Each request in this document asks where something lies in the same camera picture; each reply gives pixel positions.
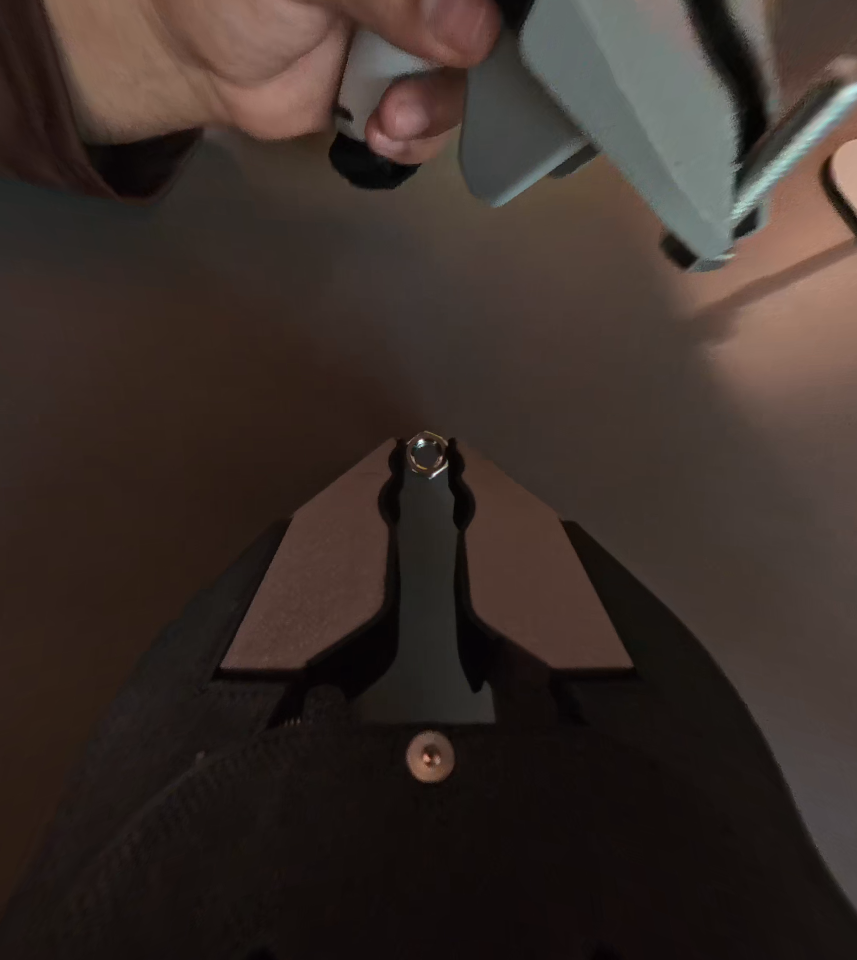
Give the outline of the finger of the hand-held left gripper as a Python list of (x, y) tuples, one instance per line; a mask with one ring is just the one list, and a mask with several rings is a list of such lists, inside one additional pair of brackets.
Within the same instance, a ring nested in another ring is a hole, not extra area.
[(741, 158), (729, 2), (542, 1), (470, 69), (458, 162), (496, 208), (610, 162), (695, 261), (733, 246)]
[(740, 107), (740, 157), (746, 158), (778, 117), (778, 70), (770, 3), (730, 1), (728, 16), (737, 46), (733, 67)]

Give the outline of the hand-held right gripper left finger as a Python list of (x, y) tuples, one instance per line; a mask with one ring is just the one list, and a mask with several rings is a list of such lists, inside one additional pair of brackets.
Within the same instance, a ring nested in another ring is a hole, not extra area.
[(398, 652), (404, 446), (390, 438), (296, 510), (219, 663), (232, 680), (359, 697)]

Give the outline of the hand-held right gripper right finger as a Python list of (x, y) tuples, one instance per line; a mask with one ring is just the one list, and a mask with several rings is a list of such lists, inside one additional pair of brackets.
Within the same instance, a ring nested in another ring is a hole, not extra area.
[(447, 454), (457, 650), (470, 689), (630, 674), (557, 512), (463, 441)]

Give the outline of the silver threaded bolt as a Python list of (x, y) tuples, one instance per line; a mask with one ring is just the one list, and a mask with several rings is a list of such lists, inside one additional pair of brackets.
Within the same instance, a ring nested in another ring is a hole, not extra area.
[(747, 154), (734, 182), (733, 234), (773, 189), (857, 109), (857, 57), (841, 55)]

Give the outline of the silver hex nut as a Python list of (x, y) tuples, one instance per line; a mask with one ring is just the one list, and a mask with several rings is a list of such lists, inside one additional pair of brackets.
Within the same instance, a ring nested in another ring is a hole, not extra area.
[(433, 480), (448, 469), (448, 442), (433, 431), (422, 430), (405, 447), (405, 462), (411, 474)]

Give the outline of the person's left forearm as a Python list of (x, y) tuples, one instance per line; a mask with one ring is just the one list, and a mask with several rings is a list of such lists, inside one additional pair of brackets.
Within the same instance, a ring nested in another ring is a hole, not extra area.
[(201, 138), (195, 128), (115, 146), (85, 141), (43, 3), (0, 1), (0, 179), (74, 196), (152, 202), (170, 188)]

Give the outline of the person's left hand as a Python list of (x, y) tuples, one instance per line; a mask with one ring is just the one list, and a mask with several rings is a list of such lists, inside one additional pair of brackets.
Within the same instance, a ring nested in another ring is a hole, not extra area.
[(489, 1), (50, 1), (87, 143), (133, 143), (206, 127), (263, 141), (321, 132), (350, 43), (367, 30), (435, 70), (382, 95), (365, 139), (405, 165), (436, 156), (459, 126), (467, 69), (493, 49)]

